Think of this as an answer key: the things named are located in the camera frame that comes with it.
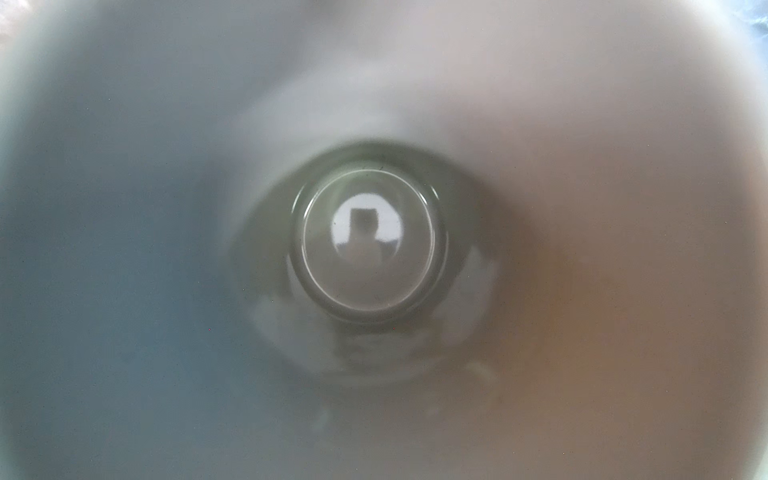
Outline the grey mug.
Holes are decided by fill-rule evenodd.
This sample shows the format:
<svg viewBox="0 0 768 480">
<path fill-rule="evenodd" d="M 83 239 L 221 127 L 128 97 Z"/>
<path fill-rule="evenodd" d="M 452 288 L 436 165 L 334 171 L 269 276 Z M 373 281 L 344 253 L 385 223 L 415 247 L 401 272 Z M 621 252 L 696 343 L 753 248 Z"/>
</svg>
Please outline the grey mug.
<svg viewBox="0 0 768 480">
<path fill-rule="evenodd" d="M 752 479 L 717 1 L 54 1 L 1 55 L 5 479 Z"/>
</svg>

